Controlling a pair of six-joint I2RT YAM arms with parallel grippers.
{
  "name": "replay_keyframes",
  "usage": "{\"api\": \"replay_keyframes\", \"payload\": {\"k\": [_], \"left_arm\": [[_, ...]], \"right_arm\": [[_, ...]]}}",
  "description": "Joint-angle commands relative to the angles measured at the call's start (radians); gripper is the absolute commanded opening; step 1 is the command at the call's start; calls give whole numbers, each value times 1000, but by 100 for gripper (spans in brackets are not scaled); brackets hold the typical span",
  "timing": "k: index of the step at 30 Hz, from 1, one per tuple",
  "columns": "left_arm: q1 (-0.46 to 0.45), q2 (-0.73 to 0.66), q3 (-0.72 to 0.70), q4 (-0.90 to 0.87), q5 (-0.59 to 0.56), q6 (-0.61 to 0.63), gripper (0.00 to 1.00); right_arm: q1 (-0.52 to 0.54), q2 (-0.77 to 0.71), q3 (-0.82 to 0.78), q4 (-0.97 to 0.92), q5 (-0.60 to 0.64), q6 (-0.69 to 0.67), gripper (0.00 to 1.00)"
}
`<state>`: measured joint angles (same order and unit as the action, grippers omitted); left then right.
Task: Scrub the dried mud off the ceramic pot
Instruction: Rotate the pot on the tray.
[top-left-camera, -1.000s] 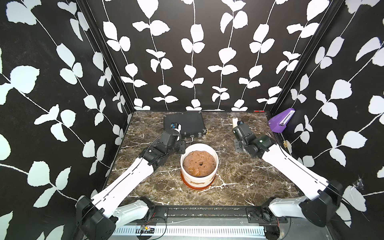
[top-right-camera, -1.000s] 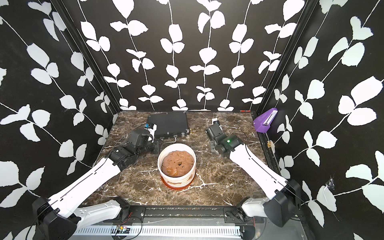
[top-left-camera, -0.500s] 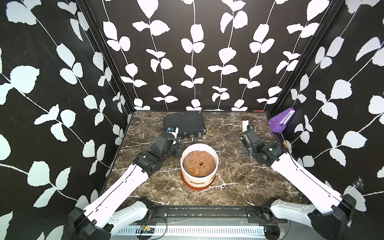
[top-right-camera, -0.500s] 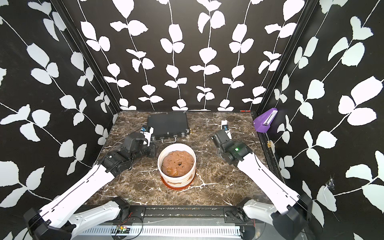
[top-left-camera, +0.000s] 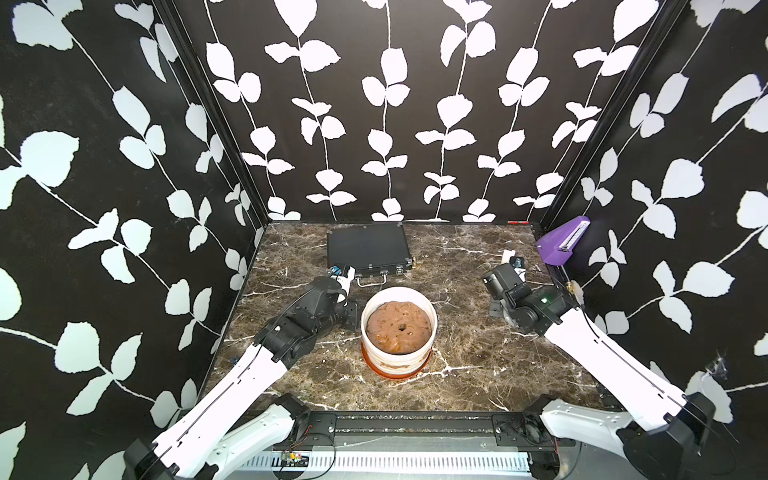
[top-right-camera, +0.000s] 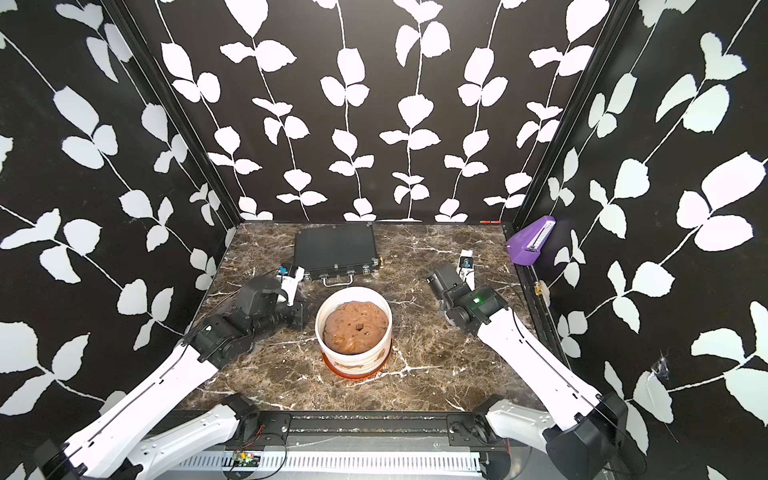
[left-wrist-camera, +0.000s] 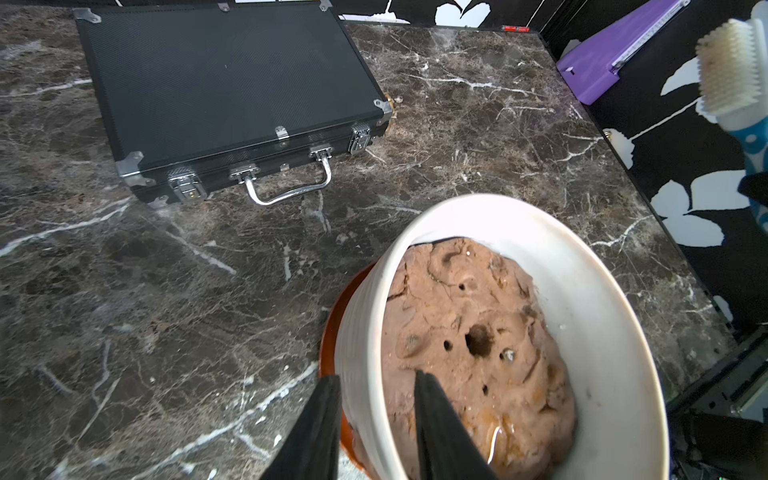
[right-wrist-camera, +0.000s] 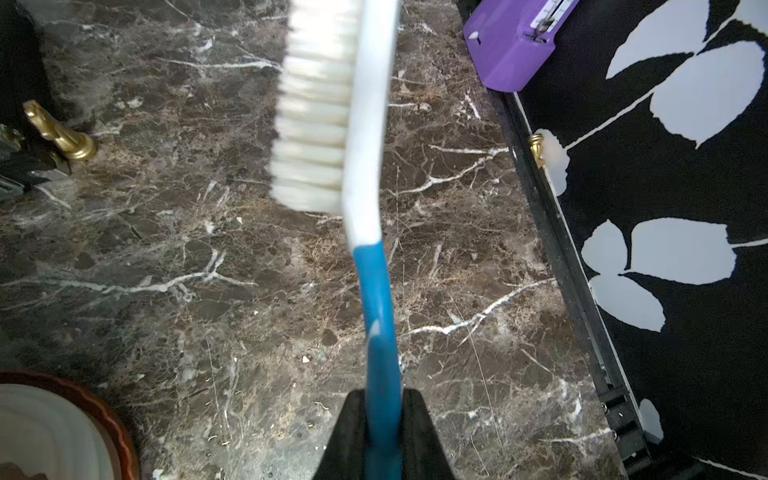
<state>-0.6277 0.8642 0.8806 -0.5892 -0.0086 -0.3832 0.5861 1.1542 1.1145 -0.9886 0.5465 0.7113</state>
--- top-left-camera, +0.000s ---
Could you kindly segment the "white ceramic pot with mud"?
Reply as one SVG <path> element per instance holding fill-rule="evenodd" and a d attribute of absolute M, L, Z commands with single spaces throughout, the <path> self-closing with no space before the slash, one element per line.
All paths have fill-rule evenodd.
<path fill-rule="evenodd" d="M 395 373 L 418 366 L 433 351 L 438 318 L 432 302 L 408 287 L 374 294 L 360 320 L 362 340 L 371 360 Z"/>

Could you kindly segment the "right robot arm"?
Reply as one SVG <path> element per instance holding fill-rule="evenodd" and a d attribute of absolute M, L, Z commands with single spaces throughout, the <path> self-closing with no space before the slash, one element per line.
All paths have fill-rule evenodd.
<path fill-rule="evenodd" d="M 552 437 L 572 439 L 626 459 L 647 479 L 689 479 L 712 431 L 715 406 L 686 394 L 599 330 L 566 290 L 532 288 L 501 264 L 482 282 L 500 316 L 565 351 L 614 397 L 611 412 L 541 397 L 533 407 Z"/>

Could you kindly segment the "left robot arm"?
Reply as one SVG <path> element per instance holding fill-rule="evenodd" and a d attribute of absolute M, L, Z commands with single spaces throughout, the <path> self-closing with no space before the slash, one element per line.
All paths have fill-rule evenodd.
<path fill-rule="evenodd" d="M 320 276 L 255 336 L 233 369 L 181 420 L 123 453 L 126 479 L 225 479 L 255 454 L 308 427 L 309 410 L 291 394 L 257 418 L 238 421 L 334 328 L 359 319 L 349 296 L 354 275 Z"/>

